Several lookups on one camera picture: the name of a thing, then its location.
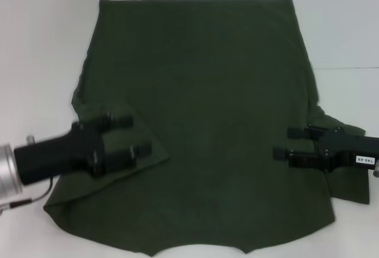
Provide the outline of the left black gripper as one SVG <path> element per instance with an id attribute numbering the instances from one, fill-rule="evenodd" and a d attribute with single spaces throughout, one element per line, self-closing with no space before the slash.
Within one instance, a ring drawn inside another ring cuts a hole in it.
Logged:
<path id="1" fill-rule="evenodd" d="M 152 155 L 152 144 L 133 145 L 126 150 L 105 153 L 102 134 L 134 126 L 132 115 L 77 121 L 65 135 L 14 149 L 15 163 L 23 185 L 57 175 L 86 171 L 95 177 L 132 169 L 141 158 Z"/>

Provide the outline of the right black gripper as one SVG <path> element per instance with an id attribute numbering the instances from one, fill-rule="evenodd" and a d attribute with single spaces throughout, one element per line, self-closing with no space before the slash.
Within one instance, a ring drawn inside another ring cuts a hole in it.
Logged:
<path id="1" fill-rule="evenodd" d="M 328 172 L 340 167 L 355 167 L 379 172 L 379 138 L 347 134 L 340 127 L 314 125 L 288 128 L 287 137 L 318 140 L 318 154 L 274 147 L 273 159 L 288 162 L 289 167 L 326 168 Z"/>

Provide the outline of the dark green shirt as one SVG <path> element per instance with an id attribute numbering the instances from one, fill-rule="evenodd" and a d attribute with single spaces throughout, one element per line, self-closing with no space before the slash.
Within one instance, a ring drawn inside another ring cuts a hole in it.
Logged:
<path id="1" fill-rule="evenodd" d="M 73 109 L 132 115 L 106 148 L 153 152 L 103 178 L 62 176 L 44 210 L 70 234 L 149 256 L 302 238 L 334 222 L 332 198 L 370 201 L 365 169 L 274 160 L 274 147 L 314 150 L 289 128 L 364 135 L 318 102 L 292 0 L 102 0 Z"/>

